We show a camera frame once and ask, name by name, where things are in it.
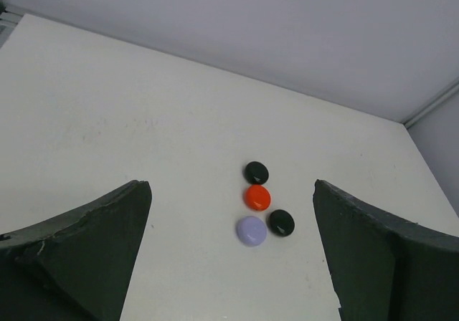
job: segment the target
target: round button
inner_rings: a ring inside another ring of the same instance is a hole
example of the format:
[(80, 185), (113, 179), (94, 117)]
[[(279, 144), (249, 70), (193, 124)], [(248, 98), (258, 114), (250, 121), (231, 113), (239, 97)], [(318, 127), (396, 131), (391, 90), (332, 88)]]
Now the round button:
[(245, 192), (245, 203), (255, 211), (263, 211), (271, 204), (271, 195), (261, 185), (251, 185)]
[(237, 237), (243, 244), (258, 246), (266, 239), (266, 225), (255, 216), (247, 216), (237, 222)]
[(268, 218), (268, 226), (278, 236), (288, 236), (295, 229), (293, 217), (285, 210), (276, 210)]
[(260, 162), (253, 161), (245, 166), (244, 177), (252, 185), (262, 185), (268, 181), (268, 169)]

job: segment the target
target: orange button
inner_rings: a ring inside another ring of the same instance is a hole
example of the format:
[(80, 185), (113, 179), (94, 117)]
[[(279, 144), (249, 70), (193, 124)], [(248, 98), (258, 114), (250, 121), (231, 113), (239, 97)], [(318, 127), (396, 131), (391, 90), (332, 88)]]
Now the orange button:
[(261, 185), (251, 185), (245, 192), (245, 203), (255, 211), (263, 211), (271, 204), (271, 195)]

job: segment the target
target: orange disc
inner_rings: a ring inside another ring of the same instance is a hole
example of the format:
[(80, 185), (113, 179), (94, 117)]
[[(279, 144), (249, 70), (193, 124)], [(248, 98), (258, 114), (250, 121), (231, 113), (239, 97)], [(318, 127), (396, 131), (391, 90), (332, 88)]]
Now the orange disc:
[(245, 203), (255, 211), (263, 211), (271, 204), (271, 195), (261, 185), (251, 185), (245, 192)]

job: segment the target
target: purple button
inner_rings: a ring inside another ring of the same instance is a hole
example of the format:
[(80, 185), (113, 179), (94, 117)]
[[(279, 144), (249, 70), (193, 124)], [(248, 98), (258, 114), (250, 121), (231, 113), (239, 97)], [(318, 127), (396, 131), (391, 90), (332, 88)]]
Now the purple button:
[(247, 216), (237, 222), (237, 236), (248, 246), (258, 246), (266, 239), (266, 225), (255, 216)]

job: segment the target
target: black button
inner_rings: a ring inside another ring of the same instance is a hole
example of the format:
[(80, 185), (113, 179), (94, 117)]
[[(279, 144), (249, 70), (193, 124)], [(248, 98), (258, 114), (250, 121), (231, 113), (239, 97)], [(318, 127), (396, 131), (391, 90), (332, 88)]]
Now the black button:
[(269, 178), (268, 169), (260, 162), (253, 161), (245, 166), (244, 177), (252, 185), (262, 185)]
[(278, 236), (288, 236), (295, 229), (293, 217), (285, 210), (276, 210), (268, 218), (268, 226)]

